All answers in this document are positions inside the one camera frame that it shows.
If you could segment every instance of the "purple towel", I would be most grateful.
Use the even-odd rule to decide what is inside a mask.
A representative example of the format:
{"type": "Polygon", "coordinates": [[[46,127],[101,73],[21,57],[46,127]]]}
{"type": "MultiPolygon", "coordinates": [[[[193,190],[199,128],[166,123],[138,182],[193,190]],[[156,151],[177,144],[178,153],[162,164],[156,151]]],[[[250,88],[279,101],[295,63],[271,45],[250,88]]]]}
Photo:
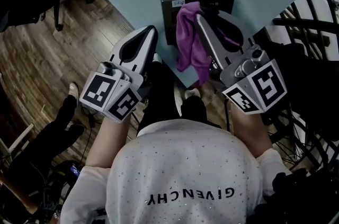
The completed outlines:
{"type": "Polygon", "coordinates": [[[194,27],[196,12],[201,11],[199,2],[184,4],[176,17],[176,42],[179,48],[178,71],[186,70],[192,65],[199,77],[199,85],[208,81],[211,57],[208,56],[200,42],[194,27]]]}

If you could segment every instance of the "purple cloth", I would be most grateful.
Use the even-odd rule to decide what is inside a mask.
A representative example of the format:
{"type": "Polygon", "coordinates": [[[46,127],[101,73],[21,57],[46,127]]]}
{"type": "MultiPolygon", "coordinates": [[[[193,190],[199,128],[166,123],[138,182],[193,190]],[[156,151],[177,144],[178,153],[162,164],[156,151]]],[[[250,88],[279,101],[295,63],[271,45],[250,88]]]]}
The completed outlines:
{"type": "Polygon", "coordinates": [[[192,65],[199,77],[199,85],[208,81],[211,57],[208,56],[195,31],[194,18],[201,12],[200,3],[184,4],[176,17],[176,42],[179,48],[178,71],[186,70],[192,65]]]}

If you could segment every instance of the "white t-shirt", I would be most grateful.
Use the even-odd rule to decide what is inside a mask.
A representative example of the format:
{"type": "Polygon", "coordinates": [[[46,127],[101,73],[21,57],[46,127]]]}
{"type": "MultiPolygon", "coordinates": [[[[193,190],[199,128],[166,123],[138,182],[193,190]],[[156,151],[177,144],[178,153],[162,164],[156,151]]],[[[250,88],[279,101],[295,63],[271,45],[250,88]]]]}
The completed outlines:
{"type": "Polygon", "coordinates": [[[290,173],[273,149],[255,159],[224,130],[162,121],[126,144],[112,168],[82,169],[61,223],[245,223],[280,172],[290,173]]]}

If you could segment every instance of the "wooden floor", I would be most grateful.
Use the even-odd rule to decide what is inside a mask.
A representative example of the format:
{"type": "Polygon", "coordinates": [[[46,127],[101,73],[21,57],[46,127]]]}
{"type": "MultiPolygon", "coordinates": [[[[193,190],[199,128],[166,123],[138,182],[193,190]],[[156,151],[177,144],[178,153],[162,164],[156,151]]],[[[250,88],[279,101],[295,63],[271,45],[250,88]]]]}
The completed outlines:
{"type": "MultiPolygon", "coordinates": [[[[30,138],[34,138],[53,121],[70,82],[83,88],[88,73],[96,70],[100,61],[107,60],[114,44],[133,30],[131,25],[107,0],[62,0],[60,5],[62,31],[54,28],[53,10],[37,24],[9,27],[0,33],[1,85],[22,120],[34,123],[30,138]]],[[[208,119],[226,128],[224,98],[215,94],[210,84],[202,88],[202,99],[208,119]]],[[[136,115],[142,118],[143,105],[138,104],[136,115]]],[[[80,159],[88,140],[88,120],[77,109],[74,122],[87,129],[77,142],[55,159],[80,159]]],[[[135,138],[137,123],[132,119],[129,137],[135,138]]],[[[93,143],[99,126],[91,135],[93,143]]]]}

